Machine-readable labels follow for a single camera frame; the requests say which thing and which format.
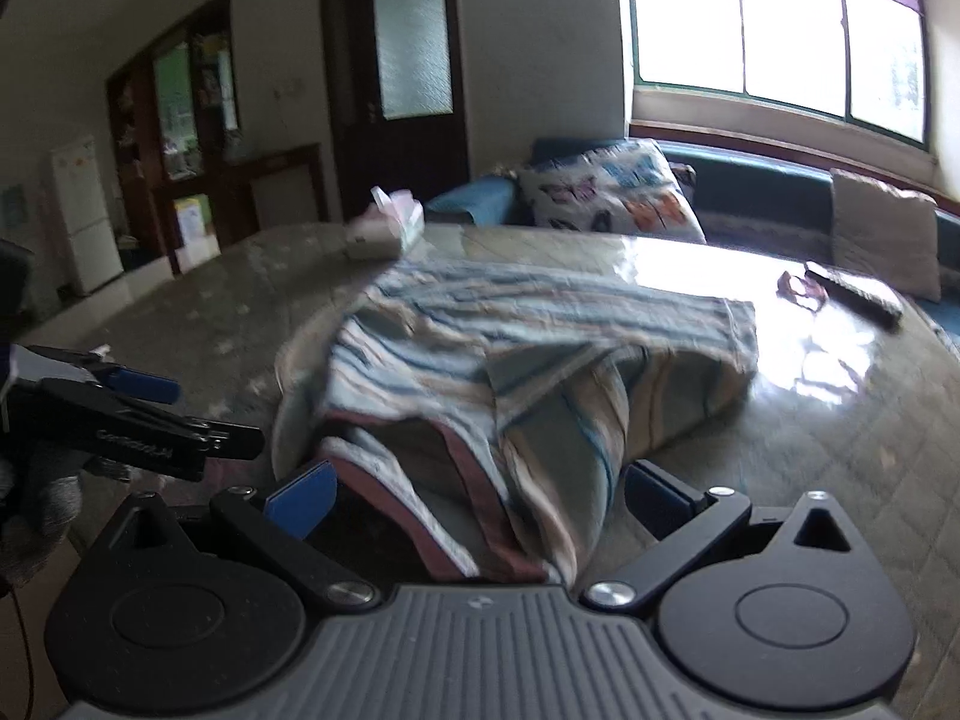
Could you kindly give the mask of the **striped blue beige cloth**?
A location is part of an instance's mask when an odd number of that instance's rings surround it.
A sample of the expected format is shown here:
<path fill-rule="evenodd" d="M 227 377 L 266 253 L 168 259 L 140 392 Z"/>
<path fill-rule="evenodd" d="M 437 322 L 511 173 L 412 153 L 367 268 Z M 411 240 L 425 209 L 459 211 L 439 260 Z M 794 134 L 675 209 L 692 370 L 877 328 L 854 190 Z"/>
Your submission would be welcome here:
<path fill-rule="evenodd" d="M 330 461 L 432 578 L 573 585 L 623 467 L 747 392 L 757 321 L 619 278 L 404 260 L 281 362 L 280 454 Z"/>

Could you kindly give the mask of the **grey quilted star tablecloth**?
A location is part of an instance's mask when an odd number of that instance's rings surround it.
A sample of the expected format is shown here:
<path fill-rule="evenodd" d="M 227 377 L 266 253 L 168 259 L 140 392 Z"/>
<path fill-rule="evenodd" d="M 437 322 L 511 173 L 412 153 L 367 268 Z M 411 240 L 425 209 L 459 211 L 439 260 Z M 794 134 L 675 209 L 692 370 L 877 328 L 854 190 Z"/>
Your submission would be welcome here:
<path fill-rule="evenodd" d="M 659 239 L 530 227 L 433 224 L 420 260 L 559 266 L 677 293 L 751 302 L 758 371 L 737 410 L 659 450 L 697 488 L 726 484 L 760 505 L 831 494 L 884 564 L 918 629 L 896 695 L 907 718 L 958 712 L 958 362 L 916 310 L 880 332 L 836 305 L 782 299 L 786 262 Z M 179 381 L 194 415 L 257 424 L 251 466 L 213 466 L 208 489 L 260 484 L 301 458 L 309 426 L 290 388 L 324 355 L 325 332 L 377 273 L 348 259 L 342 227 L 262 232 L 180 278 L 145 266 L 29 332 L 32 343 L 109 346 L 119 361 Z"/>

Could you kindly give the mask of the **dark wooden cabinet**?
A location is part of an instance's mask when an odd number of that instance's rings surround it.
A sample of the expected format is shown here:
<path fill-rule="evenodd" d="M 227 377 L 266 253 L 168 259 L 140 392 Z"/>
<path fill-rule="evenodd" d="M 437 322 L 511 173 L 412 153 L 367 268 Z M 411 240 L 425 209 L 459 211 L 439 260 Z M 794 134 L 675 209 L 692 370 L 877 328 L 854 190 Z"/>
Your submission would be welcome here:
<path fill-rule="evenodd" d="M 180 275 L 257 232 L 329 218 L 319 143 L 245 141 L 231 0 L 208 0 L 104 83 L 128 234 Z"/>

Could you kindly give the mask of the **white refrigerator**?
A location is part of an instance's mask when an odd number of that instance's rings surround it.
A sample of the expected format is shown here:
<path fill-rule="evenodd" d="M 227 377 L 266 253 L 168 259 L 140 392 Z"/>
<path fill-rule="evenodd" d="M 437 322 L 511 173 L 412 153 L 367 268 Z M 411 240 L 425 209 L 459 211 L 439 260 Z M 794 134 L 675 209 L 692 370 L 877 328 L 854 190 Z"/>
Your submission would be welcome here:
<path fill-rule="evenodd" d="M 73 284 L 87 296 L 124 273 L 93 138 L 54 149 L 50 169 Z"/>

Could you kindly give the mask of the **pink hair band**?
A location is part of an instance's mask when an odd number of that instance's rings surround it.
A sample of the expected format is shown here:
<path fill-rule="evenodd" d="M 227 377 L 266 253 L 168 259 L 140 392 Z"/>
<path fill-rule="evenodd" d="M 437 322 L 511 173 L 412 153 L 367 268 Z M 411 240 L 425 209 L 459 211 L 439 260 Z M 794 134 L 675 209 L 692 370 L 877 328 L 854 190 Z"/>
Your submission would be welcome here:
<path fill-rule="evenodd" d="M 818 314 L 828 302 L 827 291 L 811 278 L 800 277 L 791 271 L 783 271 L 776 287 L 778 296 L 800 309 Z"/>

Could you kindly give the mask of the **white tissue box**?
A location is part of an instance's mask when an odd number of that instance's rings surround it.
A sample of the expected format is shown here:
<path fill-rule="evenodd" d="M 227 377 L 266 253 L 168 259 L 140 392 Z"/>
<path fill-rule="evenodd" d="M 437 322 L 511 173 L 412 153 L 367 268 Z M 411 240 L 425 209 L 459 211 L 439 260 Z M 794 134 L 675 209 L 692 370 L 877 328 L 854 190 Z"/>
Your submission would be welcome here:
<path fill-rule="evenodd" d="M 358 260 L 395 260 L 420 241 L 425 229 L 423 205 L 410 190 L 387 193 L 371 188 L 373 201 L 345 227 L 345 250 Z"/>

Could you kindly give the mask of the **black remote control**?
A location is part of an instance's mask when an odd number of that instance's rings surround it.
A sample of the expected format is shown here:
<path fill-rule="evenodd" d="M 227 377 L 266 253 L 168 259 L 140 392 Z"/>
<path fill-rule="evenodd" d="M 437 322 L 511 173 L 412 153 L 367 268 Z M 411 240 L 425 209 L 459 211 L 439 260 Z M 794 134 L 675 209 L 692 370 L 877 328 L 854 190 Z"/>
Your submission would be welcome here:
<path fill-rule="evenodd" d="M 856 286 L 848 277 L 815 262 L 804 265 L 805 275 L 815 281 L 825 293 L 846 309 L 870 320 L 884 330 L 896 330 L 903 319 L 903 307 L 896 299 L 882 298 L 867 289 Z"/>

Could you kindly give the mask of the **blue sofa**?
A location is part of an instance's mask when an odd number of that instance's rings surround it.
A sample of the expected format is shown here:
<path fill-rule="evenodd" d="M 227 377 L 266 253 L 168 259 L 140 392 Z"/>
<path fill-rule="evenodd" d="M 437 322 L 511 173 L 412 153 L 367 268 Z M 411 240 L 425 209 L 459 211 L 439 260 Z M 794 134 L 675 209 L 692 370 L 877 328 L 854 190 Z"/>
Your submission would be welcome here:
<path fill-rule="evenodd" d="M 830 174 L 768 156 L 661 142 L 706 239 L 785 259 L 832 261 Z M 432 199 L 435 223 L 530 226 L 532 211 L 512 177 L 490 174 Z"/>

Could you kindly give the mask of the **butterfly print pillow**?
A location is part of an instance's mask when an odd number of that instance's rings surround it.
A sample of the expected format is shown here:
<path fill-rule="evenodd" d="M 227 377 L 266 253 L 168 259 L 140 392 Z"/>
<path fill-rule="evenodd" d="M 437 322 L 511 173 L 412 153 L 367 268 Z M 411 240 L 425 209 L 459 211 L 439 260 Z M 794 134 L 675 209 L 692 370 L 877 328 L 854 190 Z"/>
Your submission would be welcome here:
<path fill-rule="evenodd" d="M 652 140 L 631 140 L 517 172 L 539 227 L 704 244 L 669 161 Z"/>

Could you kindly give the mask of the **white cushion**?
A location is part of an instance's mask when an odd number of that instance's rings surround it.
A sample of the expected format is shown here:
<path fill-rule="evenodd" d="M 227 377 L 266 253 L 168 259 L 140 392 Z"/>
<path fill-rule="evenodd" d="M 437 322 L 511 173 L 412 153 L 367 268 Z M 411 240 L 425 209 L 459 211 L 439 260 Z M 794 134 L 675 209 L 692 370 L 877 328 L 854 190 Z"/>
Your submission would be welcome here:
<path fill-rule="evenodd" d="M 852 172 L 832 171 L 830 176 L 833 263 L 913 298 L 939 302 L 935 201 L 926 193 Z"/>

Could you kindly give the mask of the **dark wooden door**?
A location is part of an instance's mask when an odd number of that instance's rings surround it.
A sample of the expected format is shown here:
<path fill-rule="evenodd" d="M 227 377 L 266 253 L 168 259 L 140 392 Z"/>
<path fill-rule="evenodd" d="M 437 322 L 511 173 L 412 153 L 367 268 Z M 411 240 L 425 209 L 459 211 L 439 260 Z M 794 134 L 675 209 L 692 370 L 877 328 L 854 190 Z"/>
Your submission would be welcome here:
<path fill-rule="evenodd" d="M 320 0 L 342 215 L 375 185 L 427 202 L 469 180 L 455 0 Z"/>

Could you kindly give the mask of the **large window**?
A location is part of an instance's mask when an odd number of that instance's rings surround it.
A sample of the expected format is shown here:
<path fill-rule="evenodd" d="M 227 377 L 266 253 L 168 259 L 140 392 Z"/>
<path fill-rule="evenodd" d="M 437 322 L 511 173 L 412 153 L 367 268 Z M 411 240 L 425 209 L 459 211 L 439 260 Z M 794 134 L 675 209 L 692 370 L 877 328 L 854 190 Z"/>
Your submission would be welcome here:
<path fill-rule="evenodd" d="M 924 0 L 631 0 L 638 82 L 928 139 Z"/>

